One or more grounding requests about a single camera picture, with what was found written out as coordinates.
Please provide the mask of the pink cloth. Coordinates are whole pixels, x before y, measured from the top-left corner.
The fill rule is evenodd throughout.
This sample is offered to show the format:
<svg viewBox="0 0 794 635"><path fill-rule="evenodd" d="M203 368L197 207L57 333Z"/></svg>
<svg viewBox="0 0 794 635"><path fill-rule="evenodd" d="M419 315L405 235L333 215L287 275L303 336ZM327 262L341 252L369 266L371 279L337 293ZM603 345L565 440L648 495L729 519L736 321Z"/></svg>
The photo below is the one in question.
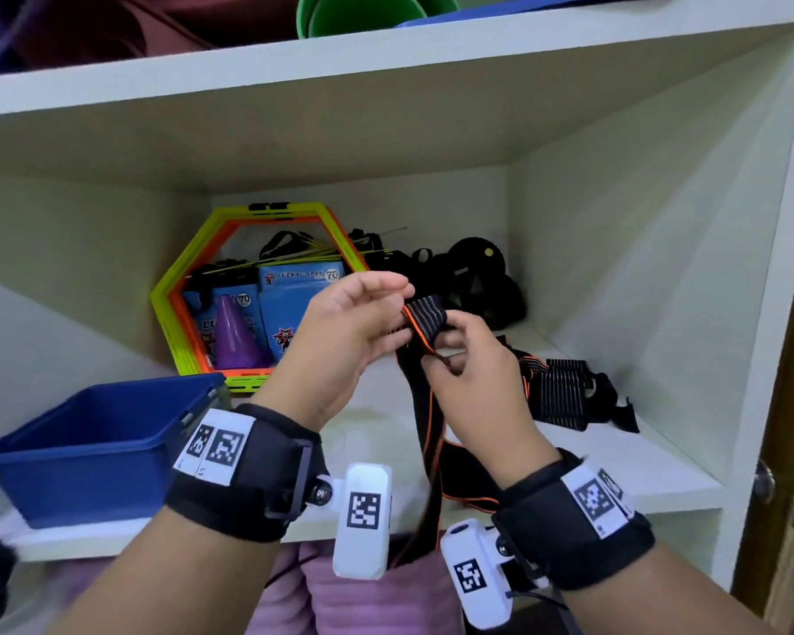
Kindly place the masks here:
<svg viewBox="0 0 794 635"><path fill-rule="evenodd" d="M465 635L439 551L364 581L334 574L333 545L281 545L244 635Z"/></svg>

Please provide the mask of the purple plastic cone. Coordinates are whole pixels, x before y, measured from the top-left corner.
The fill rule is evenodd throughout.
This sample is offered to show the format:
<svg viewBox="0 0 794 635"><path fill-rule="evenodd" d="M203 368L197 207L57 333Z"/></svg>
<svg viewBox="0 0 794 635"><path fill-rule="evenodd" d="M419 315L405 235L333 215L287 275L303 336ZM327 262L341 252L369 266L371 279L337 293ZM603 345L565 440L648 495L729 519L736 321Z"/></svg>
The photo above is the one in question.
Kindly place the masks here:
<svg viewBox="0 0 794 635"><path fill-rule="evenodd" d="M215 367L221 371L271 368L272 355L249 329L237 299L221 295L216 298L216 305Z"/></svg>

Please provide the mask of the person's right forearm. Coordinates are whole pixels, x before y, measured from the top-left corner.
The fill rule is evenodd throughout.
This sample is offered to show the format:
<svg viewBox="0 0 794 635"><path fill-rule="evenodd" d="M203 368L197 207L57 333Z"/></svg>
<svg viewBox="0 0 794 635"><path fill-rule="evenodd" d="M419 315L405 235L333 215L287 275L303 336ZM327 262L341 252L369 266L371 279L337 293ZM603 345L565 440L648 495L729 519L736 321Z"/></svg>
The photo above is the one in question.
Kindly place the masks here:
<svg viewBox="0 0 794 635"><path fill-rule="evenodd" d="M583 635L781 635L669 546L562 597Z"/></svg>

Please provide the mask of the maroon bag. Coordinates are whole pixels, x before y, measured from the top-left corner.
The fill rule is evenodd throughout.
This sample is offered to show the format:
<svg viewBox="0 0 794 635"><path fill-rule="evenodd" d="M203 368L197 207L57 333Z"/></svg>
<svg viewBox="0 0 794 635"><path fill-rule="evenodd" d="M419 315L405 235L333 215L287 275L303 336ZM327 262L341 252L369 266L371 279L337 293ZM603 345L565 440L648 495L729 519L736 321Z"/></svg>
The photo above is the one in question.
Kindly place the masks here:
<svg viewBox="0 0 794 635"><path fill-rule="evenodd" d="M2 35L29 69L294 40L299 0L19 1Z"/></svg>

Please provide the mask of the black round pad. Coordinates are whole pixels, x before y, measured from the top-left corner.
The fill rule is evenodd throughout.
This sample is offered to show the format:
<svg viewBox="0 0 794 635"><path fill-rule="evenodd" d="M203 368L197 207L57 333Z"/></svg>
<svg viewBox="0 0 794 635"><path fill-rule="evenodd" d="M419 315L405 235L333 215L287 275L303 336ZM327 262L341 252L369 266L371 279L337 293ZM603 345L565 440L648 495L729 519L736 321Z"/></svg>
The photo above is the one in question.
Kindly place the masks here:
<svg viewBox="0 0 794 635"><path fill-rule="evenodd" d="M490 240L468 237L433 258L434 291L445 310L482 318L493 331L507 329L527 316L517 282L507 274L506 259Z"/></svg>

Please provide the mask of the person's right hand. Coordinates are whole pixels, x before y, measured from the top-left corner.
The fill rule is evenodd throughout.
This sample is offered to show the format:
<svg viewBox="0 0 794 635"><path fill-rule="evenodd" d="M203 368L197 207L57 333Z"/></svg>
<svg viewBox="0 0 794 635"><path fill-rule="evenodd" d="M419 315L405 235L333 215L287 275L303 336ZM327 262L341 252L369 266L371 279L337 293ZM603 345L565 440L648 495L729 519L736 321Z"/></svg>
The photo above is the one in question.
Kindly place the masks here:
<svg viewBox="0 0 794 635"><path fill-rule="evenodd" d="M423 359L445 422L501 489L561 460L529 411L517 358L487 327L487 342L445 366Z"/></svg>

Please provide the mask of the metal door knob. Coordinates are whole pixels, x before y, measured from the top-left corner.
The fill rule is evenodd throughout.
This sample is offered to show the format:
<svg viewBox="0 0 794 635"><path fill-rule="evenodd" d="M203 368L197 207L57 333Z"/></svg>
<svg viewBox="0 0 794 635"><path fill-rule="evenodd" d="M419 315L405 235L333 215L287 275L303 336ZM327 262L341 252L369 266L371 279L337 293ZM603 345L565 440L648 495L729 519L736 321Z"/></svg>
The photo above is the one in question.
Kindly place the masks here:
<svg viewBox="0 0 794 635"><path fill-rule="evenodd" d="M760 457L757 459L753 474L752 496L760 504L773 502L776 494L776 481L773 470Z"/></svg>

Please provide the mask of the blue plastic bin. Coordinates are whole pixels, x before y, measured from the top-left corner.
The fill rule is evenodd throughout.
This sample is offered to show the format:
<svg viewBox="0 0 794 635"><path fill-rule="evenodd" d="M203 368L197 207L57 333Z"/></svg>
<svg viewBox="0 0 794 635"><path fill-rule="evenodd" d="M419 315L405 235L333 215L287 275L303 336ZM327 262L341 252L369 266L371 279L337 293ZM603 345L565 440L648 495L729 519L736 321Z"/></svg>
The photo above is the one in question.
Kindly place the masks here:
<svg viewBox="0 0 794 635"><path fill-rule="evenodd" d="M220 373L99 384L0 437L0 489L34 530L154 515Z"/></svg>

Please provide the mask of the small blue card box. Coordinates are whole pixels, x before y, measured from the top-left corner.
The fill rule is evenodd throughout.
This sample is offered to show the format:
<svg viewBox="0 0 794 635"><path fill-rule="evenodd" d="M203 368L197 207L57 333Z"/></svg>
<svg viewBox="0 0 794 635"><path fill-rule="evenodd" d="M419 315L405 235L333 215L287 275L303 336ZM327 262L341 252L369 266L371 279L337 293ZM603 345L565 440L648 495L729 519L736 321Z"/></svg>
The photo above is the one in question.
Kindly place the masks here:
<svg viewBox="0 0 794 635"><path fill-rule="evenodd" d="M216 325L216 298L221 295L232 295L237 299L238 304L243 310L244 318L248 327L253 331L258 343L268 351L266 347L262 314L260 310L260 300L258 289L254 283L224 285L221 287L211 287L202 291L184 291L182 296L191 314L195 328L201 337L206 348L206 354L215 367L214 348L215 348L215 325Z"/></svg>

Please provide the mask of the wooden door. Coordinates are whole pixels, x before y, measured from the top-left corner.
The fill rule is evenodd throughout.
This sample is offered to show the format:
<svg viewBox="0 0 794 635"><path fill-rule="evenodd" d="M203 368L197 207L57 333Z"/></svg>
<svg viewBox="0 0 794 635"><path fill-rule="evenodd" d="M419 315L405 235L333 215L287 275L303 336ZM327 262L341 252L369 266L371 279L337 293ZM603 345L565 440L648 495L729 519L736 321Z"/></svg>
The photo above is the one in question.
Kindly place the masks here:
<svg viewBox="0 0 794 635"><path fill-rule="evenodd" d="M731 593L781 635L794 635L794 301L760 457L773 470L773 502L752 498Z"/></svg>

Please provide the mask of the large blue card box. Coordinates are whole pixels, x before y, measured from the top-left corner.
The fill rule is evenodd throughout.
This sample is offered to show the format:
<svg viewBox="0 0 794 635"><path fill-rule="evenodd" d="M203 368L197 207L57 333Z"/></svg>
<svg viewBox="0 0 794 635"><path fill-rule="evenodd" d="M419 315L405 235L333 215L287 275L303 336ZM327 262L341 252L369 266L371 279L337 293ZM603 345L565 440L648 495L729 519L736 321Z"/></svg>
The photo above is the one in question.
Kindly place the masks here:
<svg viewBox="0 0 794 635"><path fill-rule="evenodd" d="M260 266L259 306L274 361L286 354L311 299L345 276L342 260Z"/></svg>

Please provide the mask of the person's left forearm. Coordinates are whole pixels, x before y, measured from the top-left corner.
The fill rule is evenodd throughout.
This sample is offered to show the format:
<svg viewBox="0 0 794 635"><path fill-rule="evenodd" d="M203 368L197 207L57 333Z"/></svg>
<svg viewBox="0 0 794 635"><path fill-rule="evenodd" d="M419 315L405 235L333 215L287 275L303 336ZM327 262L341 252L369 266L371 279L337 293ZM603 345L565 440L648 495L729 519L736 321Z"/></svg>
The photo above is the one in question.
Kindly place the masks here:
<svg viewBox="0 0 794 635"><path fill-rule="evenodd" d="M279 550L163 508L46 635L243 635Z"/></svg>

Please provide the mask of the person's left hand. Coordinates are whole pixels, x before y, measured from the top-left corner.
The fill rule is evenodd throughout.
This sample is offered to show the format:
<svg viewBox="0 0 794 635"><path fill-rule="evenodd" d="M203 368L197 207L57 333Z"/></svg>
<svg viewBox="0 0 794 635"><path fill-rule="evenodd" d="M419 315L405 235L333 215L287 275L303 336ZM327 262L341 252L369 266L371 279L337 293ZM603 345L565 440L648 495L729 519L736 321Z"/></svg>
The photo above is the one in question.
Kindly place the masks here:
<svg viewBox="0 0 794 635"><path fill-rule="evenodd" d="M403 309L415 293L392 272L352 273L311 299L284 358L250 402L321 431L349 403L361 375L380 357L362 357L354 339L361 309Z"/></svg>

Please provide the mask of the green plastic bucket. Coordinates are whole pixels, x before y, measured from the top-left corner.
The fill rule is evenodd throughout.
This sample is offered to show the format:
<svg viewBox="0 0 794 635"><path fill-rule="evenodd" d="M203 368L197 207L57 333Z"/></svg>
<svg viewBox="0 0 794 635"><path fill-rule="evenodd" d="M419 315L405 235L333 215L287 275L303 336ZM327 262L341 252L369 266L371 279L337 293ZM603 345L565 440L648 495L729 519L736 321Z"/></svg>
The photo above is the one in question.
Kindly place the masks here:
<svg viewBox="0 0 794 635"><path fill-rule="evenodd" d="M296 30L301 40L386 30L459 9L457 0L299 0Z"/></svg>

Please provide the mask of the white shelf cabinet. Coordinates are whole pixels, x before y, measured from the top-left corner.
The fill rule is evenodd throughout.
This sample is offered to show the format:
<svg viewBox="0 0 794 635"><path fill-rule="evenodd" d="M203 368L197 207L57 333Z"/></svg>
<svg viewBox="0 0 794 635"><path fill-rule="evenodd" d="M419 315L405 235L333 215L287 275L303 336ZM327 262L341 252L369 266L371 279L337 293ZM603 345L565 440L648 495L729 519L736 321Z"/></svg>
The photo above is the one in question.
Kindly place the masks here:
<svg viewBox="0 0 794 635"><path fill-rule="evenodd" d="M794 298L794 0L641 0L0 75L0 436L173 373L150 291L214 206L491 239L512 343L643 438L549 429L730 587Z"/></svg>

